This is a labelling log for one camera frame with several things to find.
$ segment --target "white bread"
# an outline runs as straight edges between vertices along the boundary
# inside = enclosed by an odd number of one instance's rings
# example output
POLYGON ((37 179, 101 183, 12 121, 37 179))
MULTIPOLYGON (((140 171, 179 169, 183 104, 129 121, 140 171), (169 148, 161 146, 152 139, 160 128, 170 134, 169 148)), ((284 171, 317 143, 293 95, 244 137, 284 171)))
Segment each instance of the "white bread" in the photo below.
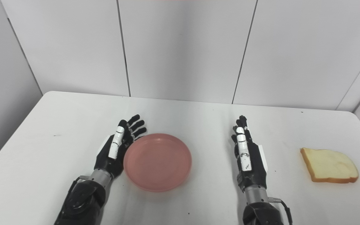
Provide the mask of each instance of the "white bread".
POLYGON ((355 164, 341 152, 301 148, 301 154, 313 182, 349 183, 359 177, 355 164))

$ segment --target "bread crust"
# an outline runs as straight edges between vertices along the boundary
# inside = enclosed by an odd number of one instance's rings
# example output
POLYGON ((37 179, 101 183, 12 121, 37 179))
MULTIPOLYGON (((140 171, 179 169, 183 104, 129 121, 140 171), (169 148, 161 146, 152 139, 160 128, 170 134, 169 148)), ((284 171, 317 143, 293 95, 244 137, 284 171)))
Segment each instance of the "bread crust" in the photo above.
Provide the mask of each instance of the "bread crust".
POLYGON ((359 176, 357 177, 350 177, 350 178, 347 178, 347 179, 340 179, 340 178, 333 178, 333 177, 329 177, 329 178, 316 178, 315 177, 315 173, 312 169, 312 166, 308 160, 308 156, 306 155, 306 152, 305 152, 305 149, 304 148, 301 148, 301 154, 302 154, 302 157, 304 158, 304 161, 305 161, 305 164, 306 164, 306 167, 307 167, 307 170, 309 171, 309 174, 310 174, 310 178, 313 182, 330 182, 330 183, 354 183, 358 178, 359 176))

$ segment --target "pink plate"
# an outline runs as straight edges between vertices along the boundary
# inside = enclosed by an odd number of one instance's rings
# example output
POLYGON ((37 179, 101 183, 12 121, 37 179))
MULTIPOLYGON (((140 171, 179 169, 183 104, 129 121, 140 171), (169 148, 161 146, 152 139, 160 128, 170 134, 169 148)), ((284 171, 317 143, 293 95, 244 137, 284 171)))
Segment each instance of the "pink plate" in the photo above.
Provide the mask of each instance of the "pink plate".
POLYGON ((191 170, 191 153, 178 138, 149 134, 132 145, 124 156, 124 171, 146 191, 163 192, 176 188, 191 170))

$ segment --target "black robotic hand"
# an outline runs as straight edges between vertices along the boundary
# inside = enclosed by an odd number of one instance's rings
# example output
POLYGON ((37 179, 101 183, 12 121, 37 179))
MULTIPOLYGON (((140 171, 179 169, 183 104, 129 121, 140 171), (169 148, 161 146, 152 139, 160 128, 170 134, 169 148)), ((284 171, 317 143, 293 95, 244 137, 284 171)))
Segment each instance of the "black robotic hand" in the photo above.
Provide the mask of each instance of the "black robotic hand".
POLYGON ((147 131, 145 127, 140 128, 145 123, 139 119, 140 115, 137 114, 129 121, 121 120, 119 122, 116 133, 108 138, 97 155, 94 169, 104 169, 113 178, 123 172, 123 159, 128 147, 147 131))
POLYGON ((123 159, 128 147, 147 129, 137 114, 129 121, 121 120, 97 155, 90 176, 73 181, 55 225, 95 225, 106 201, 110 182, 123 172, 123 159))
POLYGON ((266 193, 266 170, 257 144, 252 140, 247 126, 247 118, 241 115, 236 121, 232 135, 234 141, 234 155, 237 159, 237 182, 246 196, 247 206, 243 213, 245 225, 283 225, 280 211, 270 203, 283 204, 289 224, 293 223, 290 209, 279 198, 268 197, 266 193))

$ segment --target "panel seam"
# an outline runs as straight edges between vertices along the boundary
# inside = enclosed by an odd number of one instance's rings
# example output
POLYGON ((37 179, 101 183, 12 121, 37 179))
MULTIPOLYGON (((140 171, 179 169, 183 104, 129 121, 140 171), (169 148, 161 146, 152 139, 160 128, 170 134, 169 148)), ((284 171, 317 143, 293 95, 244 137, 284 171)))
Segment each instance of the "panel seam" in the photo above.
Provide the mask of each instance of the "panel seam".
POLYGON ((240 71, 238 72, 238 77, 237 77, 237 82, 236 82, 236 88, 234 89, 233 100, 231 101, 231 104, 234 103, 234 98, 235 98, 235 96, 236 96, 236 91, 237 91, 237 87, 238 87, 238 81, 240 80, 241 70, 243 69, 243 62, 244 62, 245 52, 246 52, 246 50, 247 50, 248 41, 249 41, 249 39, 250 39, 251 29, 252 29, 252 27, 253 27, 253 22, 254 22, 254 17, 255 17, 256 6, 257 6, 257 5, 258 5, 258 0, 256 0, 255 8, 254 8, 254 13, 252 14, 250 29, 249 29, 249 31, 248 31, 247 41, 246 41, 246 43, 245 43, 244 53, 243 53, 243 55, 242 55, 242 60, 241 60, 241 65, 240 65, 240 71))
MULTIPOLYGON (((354 83, 355 83, 356 79, 359 77, 359 75, 360 75, 360 70, 359 70, 359 72, 357 73, 354 81, 351 83, 350 87, 348 88, 348 90, 346 91, 346 93, 344 94, 344 96, 342 97, 340 103, 337 105, 337 107, 336 107, 335 110, 338 110, 338 107, 340 107, 341 103, 344 101, 345 96, 347 96, 348 92, 350 91, 350 89, 351 89, 352 86, 354 85, 354 83)), ((354 108, 353 112, 358 108, 359 105, 360 105, 360 101, 359 101, 359 103, 356 105, 356 107, 354 108)))
POLYGON ((29 61, 28 61, 28 59, 27 59, 27 57, 26 57, 26 54, 24 53, 24 50, 23 50, 23 48, 22 48, 22 45, 20 44, 20 41, 19 41, 19 39, 18 39, 18 36, 16 35, 15 30, 13 29, 12 23, 10 22, 10 19, 9 19, 9 18, 6 18, 6 19, 7 19, 8 23, 9 23, 9 25, 10 25, 10 28, 11 28, 12 31, 13 31, 13 34, 14 34, 14 36, 15 36, 15 38, 16 38, 17 43, 19 44, 20 50, 22 51, 22 54, 23 54, 23 56, 24 56, 24 59, 26 60, 27 66, 28 66, 29 69, 30 69, 31 75, 33 76, 33 79, 34 79, 34 81, 36 82, 37 88, 38 88, 38 90, 40 91, 41 95, 44 95, 43 92, 41 91, 40 85, 38 84, 38 81, 37 81, 37 79, 36 79, 36 76, 34 75, 33 69, 31 68, 30 63, 29 63, 29 61))
POLYGON ((123 38, 123 29, 122 29, 122 19, 120 16, 120 9, 119 9, 119 0, 116 0, 116 5, 117 5, 117 16, 119 17, 120 36, 122 38, 122 48, 123 48, 123 57, 124 57, 124 67, 126 69, 127 88, 129 90, 129 97, 131 97, 129 73, 127 70, 126 50, 124 50, 124 38, 123 38))

